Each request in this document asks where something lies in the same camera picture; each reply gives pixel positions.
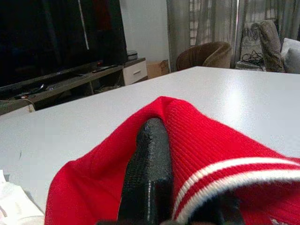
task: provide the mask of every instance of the electronic device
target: electronic device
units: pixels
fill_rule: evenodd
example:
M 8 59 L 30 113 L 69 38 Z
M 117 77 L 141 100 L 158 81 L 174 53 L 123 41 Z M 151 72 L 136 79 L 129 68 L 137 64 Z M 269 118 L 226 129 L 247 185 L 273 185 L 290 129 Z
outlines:
M 127 61 L 119 0 L 0 0 L 0 92 L 99 61 Z

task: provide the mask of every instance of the white table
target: white table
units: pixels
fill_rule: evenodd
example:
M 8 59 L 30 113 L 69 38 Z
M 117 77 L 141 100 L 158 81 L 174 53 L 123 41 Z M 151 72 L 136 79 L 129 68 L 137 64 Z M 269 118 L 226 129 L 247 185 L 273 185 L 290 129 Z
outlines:
M 300 157 L 300 75 L 195 67 L 1 122 L 0 169 L 45 210 L 56 172 L 159 96 Z

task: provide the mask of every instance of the drawer handle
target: drawer handle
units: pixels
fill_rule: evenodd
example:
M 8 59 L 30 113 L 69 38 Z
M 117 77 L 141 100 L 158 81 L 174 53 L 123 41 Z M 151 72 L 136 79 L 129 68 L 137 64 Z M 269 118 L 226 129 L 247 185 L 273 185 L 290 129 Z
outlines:
M 135 71 L 135 72 L 133 73 L 133 75 L 138 74 L 138 73 L 140 73 L 140 72 L 141 72 L 141 70 Z

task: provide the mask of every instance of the red sweater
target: red sweater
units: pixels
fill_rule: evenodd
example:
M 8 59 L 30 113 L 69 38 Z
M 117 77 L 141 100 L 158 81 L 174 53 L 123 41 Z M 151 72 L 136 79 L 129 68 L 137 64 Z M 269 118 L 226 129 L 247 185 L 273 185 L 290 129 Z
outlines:
M 116 220 L 137 132 L 153 117 L 162 119 L 169 135 L 173 219 L 185 223 L 211 197 L 235 190 L 246 224 L 300 224 L 299 159 L 278 154 L 188 102 L 160 97 L 60 169 L 50 185 L 45 225 Z

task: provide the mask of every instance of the white drawer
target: white drawer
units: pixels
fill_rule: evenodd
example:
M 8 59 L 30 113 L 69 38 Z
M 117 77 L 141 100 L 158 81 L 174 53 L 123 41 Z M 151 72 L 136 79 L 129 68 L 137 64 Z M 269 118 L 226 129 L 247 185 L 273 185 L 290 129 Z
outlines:
M 146 61 L 136 63 L 123 69 L 124 83 L 130 85 L 147 76 Z

